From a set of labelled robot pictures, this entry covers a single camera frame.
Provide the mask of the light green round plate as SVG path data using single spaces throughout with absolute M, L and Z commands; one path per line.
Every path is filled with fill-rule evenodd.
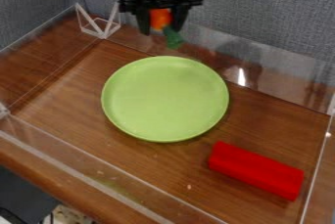
M 229 90 L 202 63 L 171 56 L 134 61 L 104 82 L 106 117 L 128 135 L 173 143 L 206 132 L 229 108 Z

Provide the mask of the red rectangular block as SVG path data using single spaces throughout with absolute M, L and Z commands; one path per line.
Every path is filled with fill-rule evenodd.
M 300 194 L 304 182 L 300 169 L 228 143 L 213 145 L 208 166 L 289 201 Z

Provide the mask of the clear acrylic enclosure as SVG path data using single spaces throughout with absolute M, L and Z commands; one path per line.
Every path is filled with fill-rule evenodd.
M 335 224 L 335 65 L 67 10 L 0 49 L 0 165 L 99 224 Z

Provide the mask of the orange toy carrot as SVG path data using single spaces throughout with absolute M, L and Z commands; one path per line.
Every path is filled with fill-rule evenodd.
M 171 9 L 150 9 L 149 15 L 150 28 L 163 33 L 167 48 L 178 49 L 185 43 L 185 40 L 181 34 L 171 27 Z

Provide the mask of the clear acrylic corner bracket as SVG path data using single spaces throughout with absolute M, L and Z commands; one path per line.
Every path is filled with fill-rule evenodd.
M 94 36 L 95 38 L 107 39 L 120 29 L 122 17 L 118 3 L 114 3 L 107 19 L 100 17 L 94 18 L 79 3 L 75 4 L 75 9 L 83 33 Z

